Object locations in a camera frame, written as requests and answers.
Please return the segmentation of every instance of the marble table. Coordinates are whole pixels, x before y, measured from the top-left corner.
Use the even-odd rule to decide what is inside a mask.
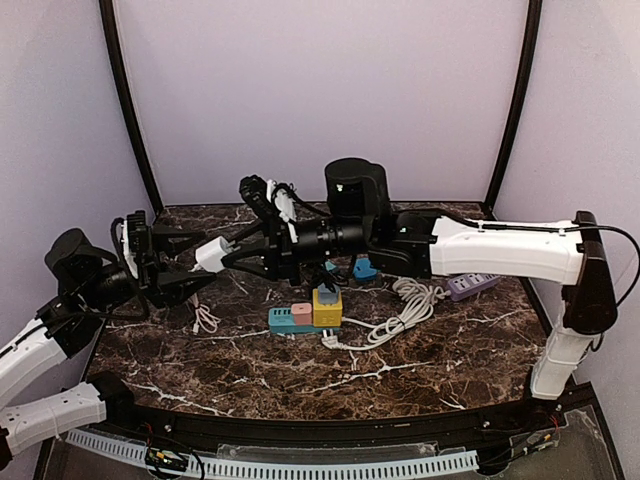
[[[483,218],[476,203],[405,203],[438,206]],[[230,235],[249,224],[246,206],[168,207],[164,225]],[[194,264],[193,251],[172,261]],[[403,303],[393,278],[343,289],[344,314],[378,323]],[[444,279],[426,281],[443,285]],[[432,319],[368,352],[328,350],[318,335],[281,336],[268,331],[272,307],[306,301],[303,287],[222,272],[199,293],[219,319],[215,334],[192,331],[192,307],[153,310],[142,323],[108,323],[89,373],[111,370],[140,405],[178,412],[251,419],[372,419],[423,415],[519,399],[525,377],[542,352],[545,333],[519,279],[462,302],[445,300]],[[127,306],[135,310],[133,304]],[[348,325],[344,343],[360,344],[368,331]]]

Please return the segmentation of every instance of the black vertical post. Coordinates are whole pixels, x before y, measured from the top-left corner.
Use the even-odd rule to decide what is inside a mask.
[[[153,171],[151,170],[151,164],[149,163],[149,157],[144,147],[140,126],[138,125],[138,118],[133,106],[127,72],[122,59],[120,39],[118,38],[118,27],[113,10],[113,0],[100,0],[100,14],[102,16],[102,28],[104,29],[107,51],[109,52],[109,61],[111,62],[111,71],[113,72],[113,79],[118,91],[124,122],[127,126],[127,132],[129,133],[129,140],[133,147],[133,153],[136,157],[138,169],[140,170],[144,187],[149,196],[149,201],[156,215],[158,215],[164,209],[164,205],[162,198],[160,198],[158,185],[153,177]]]
[[[507,165],[509,164],[513,142],[515,141],[518,131],[518,123],[520,122],[520,115],[522,114],[522,107],[531,75],[531,66],[533,65],[533,54],[536,49],[541,13],[542,0],[529,0],[527,23],[524,31],[524,40],[522,42],[522,51],[520,53],[520,65],[518,66],[516,84],[513,88],[511,107],[509,108],[509,115],[507,116],[507,123],[504,128],[496,165],[493,169],[491,183],[489,184],[487,196],[484,200],[485,207],[490,210],[493,210],[496,205],[500,187],[502,186]]]

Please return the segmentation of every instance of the white plug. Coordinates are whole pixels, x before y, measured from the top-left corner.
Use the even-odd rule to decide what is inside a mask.
[[[222,259],[231,251],[229,242],[224,237],[218,237],[196,250],[196,261],[207,272],[218,273],[225,268]]]

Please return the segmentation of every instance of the coiled white cable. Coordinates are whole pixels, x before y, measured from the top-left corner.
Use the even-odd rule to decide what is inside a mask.
[[[352,346],[338,341],[333,333],[327,333],[322,337],[322,344],[331,349],[365,351],[371,350],[388,342],[396,335],[409,330],[421,322],[428,320],[433,315],[433,307],[439,300],[443,300],[450,292],[442,287],[427,286],[418,283],[413,278],[399,278],[391,287],[407,305],[398,316],[389,318],[379,325],[371,325],[360,320],[344,317],[343,322],[354,323],[371,331],[367,335],[367,345]]]
[[[201,328],[207,333],[216,333],[218,331],[218,322],[220,319],[211,313],[209,306],[200,303],[197,293],[194,293],[189,297],[189,303],[193,305],[196,313],[196,321],[193,324],[193,333],[197,335]]]

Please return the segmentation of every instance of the power outlet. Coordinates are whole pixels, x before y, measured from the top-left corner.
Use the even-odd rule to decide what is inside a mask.
[[[500,281],[499,275],[486,273],[466,273],[450,279],[447,288],[451,292],[451,300],[459,302],[471,295],[493,287]]]

